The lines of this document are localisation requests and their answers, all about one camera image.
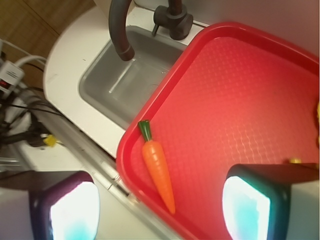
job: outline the white cable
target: white cable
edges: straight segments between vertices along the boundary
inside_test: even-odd
[[[31,62],[33,60],[43,60],[46,61],[46,59],[43,56],[37,56],[37,55],[29,55],[29,56],[25,56],[23,58],[20,58],[18,61],[16,61],[14,64],[21,68],[24,64]]]
[[[27,51],[23,50],[22,48],[20,48],[20,47],[18,47],[18,46],[16,46],[16,45],[14,45],[13,43],[11,43],[11,42],[9,42],[9,41],[3,40],[3,39],[0,39],[0,41],[2,41],[4,44],[9,45],[10,47],[13,47],[13,48],[15,48],[15,49],[19,50],[20,52],[24,53],[25,55],[31,56],[31,54],[30,54],[29,52],[27,52]],[[42,61],[40,61],[40,60],[37,60],[37,62],[39,62],[39,63],[41,63],[41,64],[45,65],[45,63],[43,63],[43,62],[42,62]]]

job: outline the power strip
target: power strip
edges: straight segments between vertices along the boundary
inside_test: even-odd
[[[14,63],[6,61],[0,68],[0,98],[6,99],[20,83],[25,72]]]

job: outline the green carrot top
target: green carrot top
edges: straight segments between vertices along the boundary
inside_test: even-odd
[[[144,141],[148,142],[152,140],[151,129],[150,129],[150,121],[142,120],[138,122],[138,126],[144,138]]]

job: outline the faucet handle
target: faucet handle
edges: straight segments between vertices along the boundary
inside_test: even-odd
[[[159,29],[159,25],[158,25],[158,24],[155,24],[155,25],[154,25],[154,28],[153,28],[153,30],[152,30],[152,33],[151,33],[152,36],[156,36],[158,29]]]

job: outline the wooden surface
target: wooden surface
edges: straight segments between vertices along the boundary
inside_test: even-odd
[[[93,0],[0,0],[0,39],[47,58],[64,29],[94,6]],[[12,62],[25,56],[5,44],[2,51]],[[44,68],[37,62],[32,63]],[[43,73],[39,69],[24,65],[23,70],[28,86],[42,88]]]

